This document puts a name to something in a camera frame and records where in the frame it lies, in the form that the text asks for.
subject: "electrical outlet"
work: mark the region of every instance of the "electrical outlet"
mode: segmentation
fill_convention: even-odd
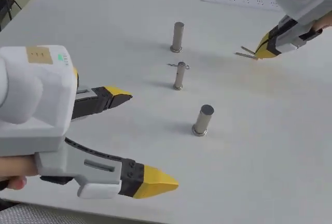
[[[253,7],[262,10],[282,11],[275,0],[202,0],[218,4],[237,5],[242,7]]]
[[[263,5],[264,5],[263,0],[257,0],[257,5],[261,5],[261,6],[263,6]]]
[[[242,0],[242,3],[245,5],[250,4],[250,0]]]

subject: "table surface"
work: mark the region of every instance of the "table surface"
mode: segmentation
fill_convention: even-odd
[[[2,46],[64,45],[82,84],[134,98],[72,123],[82,145],[162,169],[175,191],[135,200],[82,200],[78,186],[30,178],[15,201],[164,223],[330,223],[332,59],[329,30],[277,59],[255,49],[282,13],[200,0],[32,0],[1,32]],[[183,52],[169,51],[185,23]],[[172,89],[185,61],[183,91]],[[199,109],[215,114],[191,134]]]

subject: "sticker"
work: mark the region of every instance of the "sticker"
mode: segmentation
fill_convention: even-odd
[[[49,48],[46,47],[26,47],[27,60],[29,63],[53,64]]]

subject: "metal peg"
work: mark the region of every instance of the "metal peg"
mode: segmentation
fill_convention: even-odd
[[[174,24],[173,44],[171,46],[171,51],[173,53],[180,53],[182,51],[182,35],[184,27],[184,23],[181,22],[176,22]]]
[[[187,68],[187,64],[184,62],[179,62],[177,65],[177,71],[176,71],[176,78],[175,78],[175,83],[173,85],[173,88],[175,90],[181,90],[183,85],[183,76],[185,74],[185,70]]]
[[[196,123],[192,126],[192,132],[195,136],[201,137],[206,135],[209,122],[212,118],[214,109],[210,105],[204,105],[199,112]]]

